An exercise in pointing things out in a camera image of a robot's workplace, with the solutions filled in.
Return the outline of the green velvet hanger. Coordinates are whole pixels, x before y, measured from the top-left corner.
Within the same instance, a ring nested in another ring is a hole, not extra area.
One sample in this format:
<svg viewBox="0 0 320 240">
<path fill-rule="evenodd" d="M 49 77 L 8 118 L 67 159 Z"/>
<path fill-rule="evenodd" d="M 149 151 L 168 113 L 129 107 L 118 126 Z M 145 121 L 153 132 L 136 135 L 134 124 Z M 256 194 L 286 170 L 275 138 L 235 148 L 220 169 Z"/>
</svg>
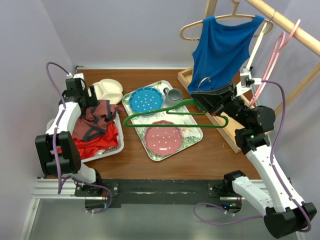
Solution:
<svg viewBox="0 0 320 240">
<path fill-rule="evenodd" d="M 199 109 L 202 110 L 202 112 L 177 112 L 176 110 L 184 107 L 184 106 L 196 106 Z M 208 112 L 204 109 L 204 107 L 198 103 L 195 99 L 189 98 L 182 100 L 181 102 L 177 103 L 174 106 L 169 106 L 169 107 L 162 107 L 157 110 L 152 110 L 149 112 L 139 112 L 139 113 L 134 113 L 132 115 L 129 115 L 123 122 L 123 125 L 127 128 L 148 128 L 148 127 L 178 127 L 178 128 L 215 128 L 215 129 L 223 129 L 228 126 L 229 124 L 229 119 L 226 116 L 219 116 L 220 118 L 224 119 L 224 124 L 223 125 L 206 125 L 206 124 L 176 124 L 176 123 L 170 123 L 170 124 L 160 124 L 160 123 L 150 123 L 150 124 L 134 124 L 132 119 L 141 117 L 141 116 L 151 116 L 156 113 L 161 113 L 165 112 L 167 115 L 178 115 L 178 116 L 202 116 L 206 115 Z"/>
</svg>

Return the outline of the maroon motorcycle tank top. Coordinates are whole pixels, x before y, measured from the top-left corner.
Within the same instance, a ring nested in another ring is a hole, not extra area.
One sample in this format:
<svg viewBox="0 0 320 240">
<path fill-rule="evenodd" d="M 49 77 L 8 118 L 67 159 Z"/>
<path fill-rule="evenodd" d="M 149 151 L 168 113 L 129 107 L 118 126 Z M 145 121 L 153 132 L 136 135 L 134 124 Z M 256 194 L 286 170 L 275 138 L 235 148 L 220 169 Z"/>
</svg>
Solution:
<svg viewBox="0 0 320 240">
<path fill-rule="evenodd" d="M 124 110 L 109 100 L 99 100 L 98 105 L 86 109 L 85 115 L 77 119 L 72 136 L 84 142 L 92 141 L 107 133 L 108 125 L 111 124 L 116 115 Z"/>
</svg>

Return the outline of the red tank top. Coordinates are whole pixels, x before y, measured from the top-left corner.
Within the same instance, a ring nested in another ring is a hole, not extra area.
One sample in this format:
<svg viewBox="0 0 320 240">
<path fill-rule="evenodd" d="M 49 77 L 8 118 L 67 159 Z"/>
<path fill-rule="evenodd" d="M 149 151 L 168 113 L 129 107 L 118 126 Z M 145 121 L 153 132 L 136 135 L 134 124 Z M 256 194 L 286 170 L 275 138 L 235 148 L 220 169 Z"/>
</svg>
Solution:
<svg viewBox="0 0 320 240">
<path fill-rule="evenodd" d="M 117 147 L 118 143 L 118 129 L 115 123 L 110 123 L 106 128 L 106 133 L 94 137 L 93 140 L 84 141 L 72 136 L 73 141 L 79 151 L 82 160 L 94 157 L 100 150 L 108 150 L 111 147 Z"/>
</svg>

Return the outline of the pink plastic hanger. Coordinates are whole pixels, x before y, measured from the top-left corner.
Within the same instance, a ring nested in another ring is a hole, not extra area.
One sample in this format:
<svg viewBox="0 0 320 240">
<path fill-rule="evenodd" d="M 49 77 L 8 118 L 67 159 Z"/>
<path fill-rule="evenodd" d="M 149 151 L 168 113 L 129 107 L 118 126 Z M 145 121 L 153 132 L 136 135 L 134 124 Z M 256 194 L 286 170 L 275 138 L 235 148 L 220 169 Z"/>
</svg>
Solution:
<svg viewBox="0 0 320 240">
<path fill-rule="evenodd" d="M 279 37 L 277 38 L 273 50 L 272 50 L 272 54 L 270 56 L 268 65 L 264 71 L 263 77 L 262 77 L 262 81 L 268 81 L 271 73 L 277 63 L 277 60 L 279 58 L 279 55 L 282 51 L 282 49 L 288 44 L 288 42 L 290 41 L 290 39 L 293 37 L 294 33 L 296 32 L 296 30 L 298 29 L 299 25 L 300 25 L 301 19 L 298 19 L 292 29 L 292 31 L 290 32 L 289 36 L 286 37 L 286 33 L 283 31 Z M 257 90 L 255 91 L 254 95 L 252 96 L 251 100 L 249 101 L 248 106 L 251 107 L 253 106 L 256 101 L 258 100 L 259 96 L 261 95 L 264 87 L 265 87 L 266 83 L 262 82 Z"/>
</svg>

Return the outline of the cream wooden hanger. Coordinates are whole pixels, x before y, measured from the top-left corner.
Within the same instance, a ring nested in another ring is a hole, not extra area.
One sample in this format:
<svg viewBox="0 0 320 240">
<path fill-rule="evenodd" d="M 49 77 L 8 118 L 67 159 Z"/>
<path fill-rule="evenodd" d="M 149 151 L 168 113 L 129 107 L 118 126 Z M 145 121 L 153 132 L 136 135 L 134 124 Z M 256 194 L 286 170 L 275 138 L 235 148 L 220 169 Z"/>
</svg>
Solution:
<svg viewBox="0 0 320 240">
<path fill-rule="evenodd" d="M 266 22 L 263 24 L 263 26 L 262 26 L 262 28 L 261 28 L 261 30 L 260 30 L 259 35 L 256 35 L 256 36 L 255 36 L 255 37 L 257 37 L 257 39 L 256 39 L 255 45 L 254 45 L 254 47 L 253 47 L 253 50 L 252 50 L 252 52 L 251 52 L 251 55 L 250 55 L 250 57 L 249 57 L 249 60 L 248 60 L 248 62 L 247 62 L 247 64 L 246 64 L 246 67 L 245 67 L 246 69 L 248 69 L 248 70 L 251 69 L 251 66 L 252 66 L 252 63 L 253 63 L 253 61 L 254 61 L 255 55 L 256 55 L 256 53 L 257 53 L 257 51 L 258 51 L 258 49 L 259 49 L 259 46 L 260 46 L 260 44 L 261 44 L 261 42 L 262 42 L 262 40 L 263 40 L 264 35 L 267 35 L 267 34 L 273 29 L 274 24 L 272 23 L 272 20 L 273 20 L 273 18 L 274 18 L 274 16 L 275 16 L 276 12 L 277 12 L 277 11 L 274 10 L 274 12 L 273 12 L 273 14 L 271 15 L 271 17 L 269 18 L 269 20 L 266 21 Z"/>
</svg>

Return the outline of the white tank top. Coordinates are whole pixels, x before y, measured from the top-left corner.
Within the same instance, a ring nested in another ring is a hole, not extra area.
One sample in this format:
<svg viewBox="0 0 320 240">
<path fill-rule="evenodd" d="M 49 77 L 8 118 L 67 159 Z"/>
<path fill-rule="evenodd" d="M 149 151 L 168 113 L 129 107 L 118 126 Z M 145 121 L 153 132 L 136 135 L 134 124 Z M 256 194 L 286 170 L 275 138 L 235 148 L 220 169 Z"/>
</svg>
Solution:
<svg viewBox="0 0 320 240">
<path fill-rule="evenodd" d="M 111 156 L 111 155 L 115 155 L 119 152 L 121 152 L 122 149 L 119 148 L 119 147 L 110 147 L 108 149 L 101 149 L 101 150 L 98 150 L 94 156 L 101 156 L 101 155 L 106 155 L 106 156 Z"/>
</svg>

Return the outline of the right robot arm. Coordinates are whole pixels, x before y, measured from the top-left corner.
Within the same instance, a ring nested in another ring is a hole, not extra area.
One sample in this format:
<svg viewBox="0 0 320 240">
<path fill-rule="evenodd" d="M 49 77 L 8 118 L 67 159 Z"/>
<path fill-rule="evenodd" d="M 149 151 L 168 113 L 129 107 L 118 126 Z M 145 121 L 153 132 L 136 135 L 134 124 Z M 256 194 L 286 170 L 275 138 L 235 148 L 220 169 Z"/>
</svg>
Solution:
<svg viewBox="0 0 320 240">
<path fill-rule="evenodd" d="M 276 239 L 294 232 L 309 232 L 317 213 L 313 203 L 294 189 L 277 162 L 266 133 L 274 129 L 275 111 L 267 106 L 251 108 L 240 97 L 258 84 L 251 80 L 245 85 L 228 83 L 214 90 L 197 90 L 191 97 L 200 108 L 212 116 L 227 114 L 243 128 L 235 130 L 236 145 L 259 173 L 267 193 L 256 187 L 240 170 L 225 174 L 223 192 L 230 197 L 244 197 L 263 218 L 269 233 Z"/>
</svg>

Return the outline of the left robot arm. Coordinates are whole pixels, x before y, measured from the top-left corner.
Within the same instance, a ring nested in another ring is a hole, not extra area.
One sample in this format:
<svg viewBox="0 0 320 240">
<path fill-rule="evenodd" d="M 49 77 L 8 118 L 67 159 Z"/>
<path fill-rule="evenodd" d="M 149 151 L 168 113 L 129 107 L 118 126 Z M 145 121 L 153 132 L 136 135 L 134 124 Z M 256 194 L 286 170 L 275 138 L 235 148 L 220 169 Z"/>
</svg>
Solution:
<svg viewBox="0 0 320 240">
<path fill-rule="evenodd" d="M 98 100 L 93 86 L 88 89 L 82 73 L 75 74 L 66 81 L 66 90 L 62 93 L 58 113 L 51 127 L 43 135 L 35 138 L 35 146 L 41 169 L 47 176 L 58 178 L 60 194 L 68 179 L 86 185 L 86 191 L 99 196 L 104 184 L 97 170 L 85 166 L 73 140 L 77 120 L 86 115 L 90 107 L 96 107 Z"/>
</svg>

